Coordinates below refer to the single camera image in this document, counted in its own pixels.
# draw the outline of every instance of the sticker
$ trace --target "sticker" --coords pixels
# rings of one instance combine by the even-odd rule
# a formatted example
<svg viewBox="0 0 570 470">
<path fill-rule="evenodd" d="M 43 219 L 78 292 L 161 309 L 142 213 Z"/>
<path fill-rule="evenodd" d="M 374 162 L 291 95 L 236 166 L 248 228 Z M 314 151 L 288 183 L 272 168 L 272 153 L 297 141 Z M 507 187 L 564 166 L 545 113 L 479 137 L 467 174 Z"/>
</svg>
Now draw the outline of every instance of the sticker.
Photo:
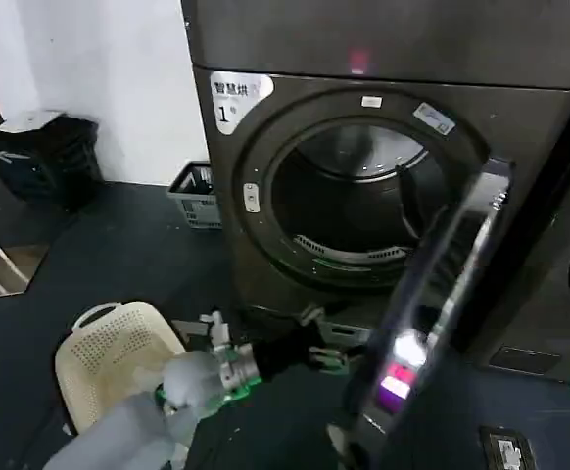
<svg viewBox="0 0 570 470">
<path fill-rule="evenodd" d="M 211 94 L 214 101 L 217 130 L 232 134 L 244 116 L 274 91 L 269 75 L 214 71 L 211 74 Z"/>
<path fill-rule="evenodd" d="M 383 98 L 380 96 L 362 96 L 361 105 L 364 108 L 380 108 L 383 104 Z"/>
<path fill-rule="evenodd" d="M 504 470 L 520 470 L 522 465 L 522 452 L 513 445 L 512 441 L 499 441 L 500 457 L 502 457 Z"/>
<path fill-rule="evenodd" d="M 413 112 L 413 115 L 442 135 L 449 135 L 455 127 L 454 121 L 427 103 L 421 103 L 418 109 Z"/>
<path fill-rule="evenodd" d="M 258 213 L 261 211 L 259 204 L 259 186 L 257 184 L 244 184 L 244 206 L 246 206 L 246 211 L 250 213 Z"/>
</svg>

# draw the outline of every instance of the white plastic basket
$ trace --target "white plastic basket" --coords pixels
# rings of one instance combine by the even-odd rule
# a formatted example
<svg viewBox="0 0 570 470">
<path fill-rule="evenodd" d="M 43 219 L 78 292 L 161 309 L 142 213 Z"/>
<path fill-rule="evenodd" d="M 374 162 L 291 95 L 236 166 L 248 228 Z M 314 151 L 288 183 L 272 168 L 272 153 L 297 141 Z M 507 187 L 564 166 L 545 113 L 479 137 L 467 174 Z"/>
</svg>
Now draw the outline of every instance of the white plastic basket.
<svg viewBox="0 0 570 470">
<path fill-rule="evenodd" d="M 82 314 L 55 355 L 59 387 L 76 431 L 82 433 L 119 401 L 150 388 L 144 383 L 160 378 L 166 362 L 184 352 L 149 304 L 108 303 Z"/>
</svg>

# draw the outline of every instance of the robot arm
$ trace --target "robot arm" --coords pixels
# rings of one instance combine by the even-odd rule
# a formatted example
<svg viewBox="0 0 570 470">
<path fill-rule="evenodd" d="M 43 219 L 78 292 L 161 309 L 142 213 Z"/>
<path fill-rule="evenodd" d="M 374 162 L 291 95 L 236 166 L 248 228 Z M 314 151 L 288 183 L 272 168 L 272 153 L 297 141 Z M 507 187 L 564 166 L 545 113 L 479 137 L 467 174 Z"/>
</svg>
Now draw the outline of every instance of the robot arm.
<svg viewBox="0 0 570 470">
<path fill-rule="evenodd" d="M 193 351 L 166 364 L 161 395 L 131 396 L 59 451 L 45 470 L 160 470 L 172 460 L 176 443 L 189 447 L 201 419 L 212 416 L 250 388 L 289 366 L 313 364 L 323 341 L 314 322 L 273 342 L 236 347 L 219 312 L 213 324 L 212 352 Z"/>
</svg>

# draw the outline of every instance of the washing machine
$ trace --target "washing machine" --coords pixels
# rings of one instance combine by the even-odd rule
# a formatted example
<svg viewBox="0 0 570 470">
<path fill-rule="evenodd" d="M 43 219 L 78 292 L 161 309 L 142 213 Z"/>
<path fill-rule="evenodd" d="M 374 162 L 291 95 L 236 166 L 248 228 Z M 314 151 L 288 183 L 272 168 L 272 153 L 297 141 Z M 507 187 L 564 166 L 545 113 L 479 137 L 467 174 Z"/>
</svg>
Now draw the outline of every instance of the washing machine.
<svg viewBox="0 0 570 470">
<path fill-rule="evenodd" d="M 470 341 L 459 345 L 477 364 L 570 382 L 570 125 L 513 231 L 500 249 L 516 259 L 494 263 L 486 279 L 507 282 L 495 299 L 475 300 L 470 310 L 487 314 L 472 329 L 464 318 Z"/>
<path fill-rule="evenodd" d="M 183 0 L 244 304 L 364 340 L 489 155 L 516 214 L 570 116 L 570 1 Z"/>
</svg>

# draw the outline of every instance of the white wall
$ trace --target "white wall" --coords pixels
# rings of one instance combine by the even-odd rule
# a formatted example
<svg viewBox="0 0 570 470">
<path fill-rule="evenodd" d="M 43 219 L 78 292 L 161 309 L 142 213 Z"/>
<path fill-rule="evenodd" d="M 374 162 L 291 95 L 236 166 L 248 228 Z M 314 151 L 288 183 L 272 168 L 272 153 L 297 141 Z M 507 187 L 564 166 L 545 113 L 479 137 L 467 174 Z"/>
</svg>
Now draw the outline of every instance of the white wall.
<svg viewBox="0 0 570 470">
<path fill-rule="evenodd" d="M 0 112 L 101 124 L 105 177 L 167 185 L 205 160 L 178 0 L 0 0 Z"/>
</svg>

